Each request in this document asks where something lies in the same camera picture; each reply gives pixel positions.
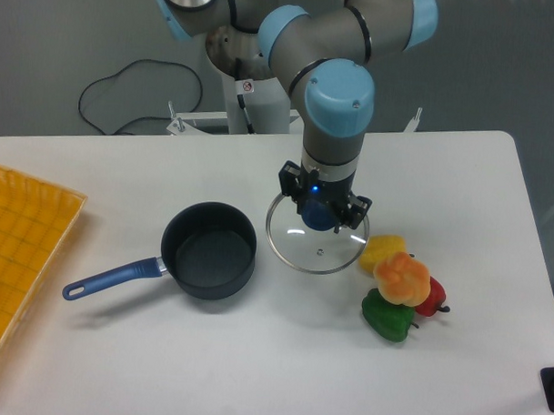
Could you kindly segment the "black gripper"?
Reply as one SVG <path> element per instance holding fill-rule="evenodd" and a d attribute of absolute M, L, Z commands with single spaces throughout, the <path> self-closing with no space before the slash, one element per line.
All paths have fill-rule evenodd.
<path fill-rule="evenodd" d="M 281 194 L 297 204 L 298 215 L 310 208 L 324 208 L 337 219 L 334 232 L 341 228 L 356 229 L 372 206 L 372 200 L 351 194 L 354 174 L 340 180 L 321 179 L 316 169 L 301 168 L 291 160 L 284 163 L 278 172 Z"/>

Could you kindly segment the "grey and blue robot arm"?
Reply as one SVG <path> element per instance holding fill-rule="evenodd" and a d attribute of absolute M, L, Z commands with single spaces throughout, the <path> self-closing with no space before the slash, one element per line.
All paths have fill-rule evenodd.
<path fill-rule="evenodd" d="M 280 170 L 281 192 L 315 231 L 357 228 L 367 215 L 371 201 L 351 190 L 375 105 L 367 65 L 429 40 L 436 2 L 343 0 L 313 16 L 280 0 L 156 0 L 177 37 L 226 27 L 257 40 L 258 56 L 304 123 L 303 153 Z"/>

